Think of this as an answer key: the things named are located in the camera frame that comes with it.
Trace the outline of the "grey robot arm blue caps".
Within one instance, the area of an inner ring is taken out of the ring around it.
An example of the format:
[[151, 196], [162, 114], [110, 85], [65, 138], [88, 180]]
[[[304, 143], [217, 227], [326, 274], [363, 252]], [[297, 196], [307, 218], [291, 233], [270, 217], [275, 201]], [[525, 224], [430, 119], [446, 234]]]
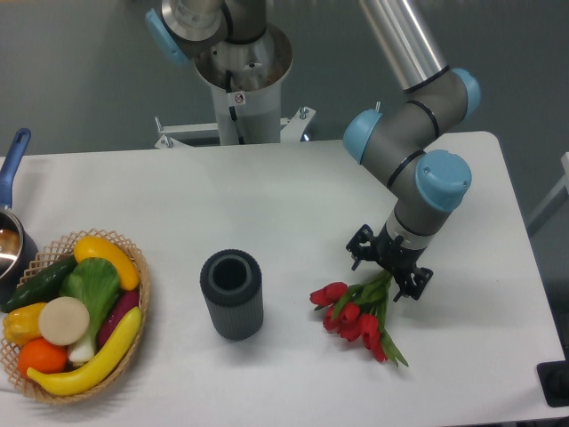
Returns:
[[[472, 180], [461, 157], [431, 144], [477, 108], [480, 87], [448, 66], [413, 2], [360, 8], [406, 102], [390, 115], [363, 111], [344, 133], [345, 150], [397, 200], [379, 233], [363, 226], [347, 248], [355, 262], [391, 273], [400, 296], [417, 299], [432, 278], [417, 262]], [[145, 21], [161, 52], [176, 64], [193, 61], [211, 87], [221, 144], [283, 140], [280, 85], [292, 47], [268, 23], [264, 2], [163, 1]]]

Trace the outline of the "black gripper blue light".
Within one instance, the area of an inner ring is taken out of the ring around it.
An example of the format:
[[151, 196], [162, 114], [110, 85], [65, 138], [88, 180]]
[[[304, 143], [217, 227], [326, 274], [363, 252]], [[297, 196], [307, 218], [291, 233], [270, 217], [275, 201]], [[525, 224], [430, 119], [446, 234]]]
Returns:
[[402, 297], [418, 301], [434, 273], [417, 265], [428, 244], [419, 243], [418, 248], [412, 245], [414, 242], [409, 243], [402, 234], [392, 237], [387, 226], [376, 237], [370, 226], [363, 224], [346, 244], [346, 250], [352, 259], [352, 270], [361, 262], [377, 262], [393, 275], [399, 286], [394, 302]]

